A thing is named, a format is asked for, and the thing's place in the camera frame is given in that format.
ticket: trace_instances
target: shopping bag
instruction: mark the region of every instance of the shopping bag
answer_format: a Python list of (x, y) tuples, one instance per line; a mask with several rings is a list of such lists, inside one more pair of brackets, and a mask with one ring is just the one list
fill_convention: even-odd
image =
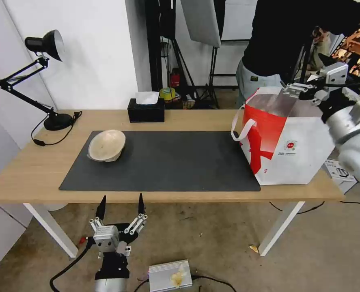
[[(239, 141), (260, 185), (308, 184), (334, 149), (321, 111), (310, 101), (259, 88), (237, 111)], [(234, 134), (244, 108), (243, 129)]]

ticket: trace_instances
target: lamp shade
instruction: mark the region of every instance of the lamp shade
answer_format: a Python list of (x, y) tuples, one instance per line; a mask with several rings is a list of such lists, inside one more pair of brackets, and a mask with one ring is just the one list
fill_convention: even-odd
[(49, 31), (43, 38), (27, 37), (24, 43), (32, 52), (47, 53), (58, 61), (64, 60), (65, 49), (63, 40), (58, 30)]

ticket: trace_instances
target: black tissue box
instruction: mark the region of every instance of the black tissue box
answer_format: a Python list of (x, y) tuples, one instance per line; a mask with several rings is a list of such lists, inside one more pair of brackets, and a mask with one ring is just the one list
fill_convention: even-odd
[(165, 121), (165, 101), (160, 98), (153, 105), (140, 105), (136, 103), (136, 99), (130, 99), (127, 111), (130, 122)]

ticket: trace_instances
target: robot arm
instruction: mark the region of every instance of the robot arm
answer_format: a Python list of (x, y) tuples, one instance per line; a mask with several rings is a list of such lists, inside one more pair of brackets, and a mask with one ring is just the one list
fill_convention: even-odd
[(129, 223), (104, 225), (106, 198), (97, 208), (95, 219), (89, 221), (95, 234), (93, 240), (99, 249), (99, 258), (103, 258), (100, 270), (95, 275), (95, 292), (126, 292), (127, 257), (131, 253), (131, 242), (137, 239), (142, 231), (147, 215), (142, 194), (139, 195), (138, 216)]
[(343, 88), (347, 71), (347, 64), (335, 63), (308, 84), (289, 84), (282, 92), (319, 107), (340, 152), (339, 162), (360, 181), (360, 99)]

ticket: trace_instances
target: wooden table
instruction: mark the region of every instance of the wooden table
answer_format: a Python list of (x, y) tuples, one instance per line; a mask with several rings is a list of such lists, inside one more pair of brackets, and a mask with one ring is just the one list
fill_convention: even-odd
[[(130, 203), (137, 202), (139, 196), (139, 192), (58, 189), (92, 131), (230, 131), (234, 114), (235, 110), (167, 110), (165, 123), (131, 124), (126, 110), (84, 110), (69, 136), (60, 144), (40, 147), (30, 142), (0, 173), (0, 203), (24, 203), (69, 256), (76, 257), (76, 246), (43, 203), (98, 203), (104, 194), (108, 203)], [(56, 142), (67, 130), (43, 129), (36, 138), (47, 143)], [(143, 192), (143, 198), (149, 203), (289, 201), (259, 247), (260, 255), (264, 256), (305, 201), (343, 200), (344, 195), (320, 170), (308, 185), (263, 186), (260, 192)]]

